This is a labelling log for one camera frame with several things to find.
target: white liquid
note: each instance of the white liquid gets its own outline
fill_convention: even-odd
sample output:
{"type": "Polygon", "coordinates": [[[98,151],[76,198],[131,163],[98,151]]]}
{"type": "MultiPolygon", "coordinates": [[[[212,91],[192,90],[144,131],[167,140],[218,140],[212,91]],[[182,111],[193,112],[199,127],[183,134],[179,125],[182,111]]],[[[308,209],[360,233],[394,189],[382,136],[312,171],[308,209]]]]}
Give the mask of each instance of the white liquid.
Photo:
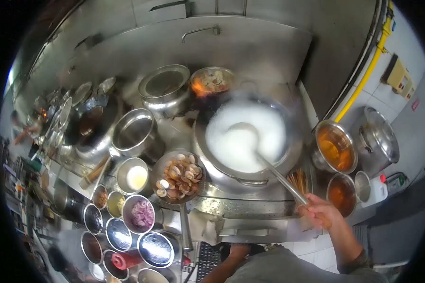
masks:
{"type": "Polygon", "coordinates": [[[252,124],[259,134],[258,151],[269,162],[281,156],[286,130],[279,113],[267,105],[250,101],[231,101],[222,105],[206,127],[206,145],[223,165],[244,173],[255,173],[265,165],[254,154],[257,137],[245,129],[228,131],[238,122],[252,124]]]}
{"type": "Polygon", "coordinates": [[[148,172],[141,166],[135,166],[130,168],[126,175],[126,182],[131,190],[140,190],[148,178],[148,172]]]}

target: bowl of clams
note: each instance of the bowl of clams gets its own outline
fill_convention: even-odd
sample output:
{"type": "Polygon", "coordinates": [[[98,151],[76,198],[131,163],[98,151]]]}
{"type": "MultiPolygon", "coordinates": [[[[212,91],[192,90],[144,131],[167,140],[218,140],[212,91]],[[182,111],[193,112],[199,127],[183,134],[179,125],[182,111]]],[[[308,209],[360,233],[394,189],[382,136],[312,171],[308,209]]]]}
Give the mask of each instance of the bowl of clams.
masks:
{"type": "Polygon", "coordinates": [[[197,196],[205,187],[205,169],[200,159],[184,150],[161,157],[153,167],[154,192],[165,202],[180,204],[197,196]]]}

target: ladle handle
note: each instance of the ladle handle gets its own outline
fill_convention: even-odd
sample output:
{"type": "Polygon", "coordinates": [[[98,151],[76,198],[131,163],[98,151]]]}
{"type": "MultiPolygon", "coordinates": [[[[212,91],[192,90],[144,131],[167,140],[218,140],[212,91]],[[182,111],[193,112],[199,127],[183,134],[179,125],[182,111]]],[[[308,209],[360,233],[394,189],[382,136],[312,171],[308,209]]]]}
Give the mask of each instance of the ladle handle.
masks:
{"type": "Polygon", "coordinates": [[[192,237],[190,235],[189,218],[187,216],[186,203],[179,205],[179,217],[181,218],[181,235],[183,237],[183,250],[190,252],[193,250],[192,237]]]}
{"type": "Polygon", "coordinates": [[[294,197],[303,205],[307,205],[309,203],[309,201],[306,199],[305,196],[303,196],[292,184],[290,184],[288,182],[288,180],[282,176],[282,174],[280,174],[279,171],[277,171],[277,169],[272,166],[272,164],[270,162],[268,162],[266,160],[266,158],[264,158],[261,154],[259,154],[258,152],[256,153],[256,155],[261,159],[261,161],[264,162],[264,164],[266,165],[266,167],[269,169],[269,171],[272,172],[272,174],[274,174],[274,176],[279,180],[280,183],[282,183],[282,185],[287,188],[289,190],[289,192],[291,192],[294,197]]]}

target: orange sauce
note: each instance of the orange sauce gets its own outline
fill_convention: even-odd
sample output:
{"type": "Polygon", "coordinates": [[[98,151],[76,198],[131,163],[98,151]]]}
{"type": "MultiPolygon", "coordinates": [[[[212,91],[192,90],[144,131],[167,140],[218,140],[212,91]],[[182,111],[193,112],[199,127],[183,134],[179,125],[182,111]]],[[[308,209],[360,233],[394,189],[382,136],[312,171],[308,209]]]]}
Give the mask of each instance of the orange sauce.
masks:
{"type": "Polygon", "coordinates": [[[339,150],[334,142],[334,137],[328,134],[327,129],[320,129],[318,133],[318,146],[324,158],[334,168],[340,171],[346,171],[353,165],[353,152],[351,147],[339,150]]]}
{"type": "Polygon", "coordinates": [[[329,201],[339,210],[343,217],[353,212],[355,199],[347,184],[339,178],[332,180],[329,186],[329,201]]]}

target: plastic jug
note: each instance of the plastic jug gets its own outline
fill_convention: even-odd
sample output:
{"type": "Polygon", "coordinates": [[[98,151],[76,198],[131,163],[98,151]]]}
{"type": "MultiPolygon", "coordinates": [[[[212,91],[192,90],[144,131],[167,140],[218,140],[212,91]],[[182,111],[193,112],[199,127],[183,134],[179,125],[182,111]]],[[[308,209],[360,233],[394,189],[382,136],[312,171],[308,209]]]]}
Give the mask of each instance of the plastic jug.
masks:
{"type": "Polygon", "coordinates": [[[370,196],[368,201],[362,202],[362,207],[368,207],[372,204],[383,201],[387,198],[386,176],[381,175],[370,180],[370,196]]]}

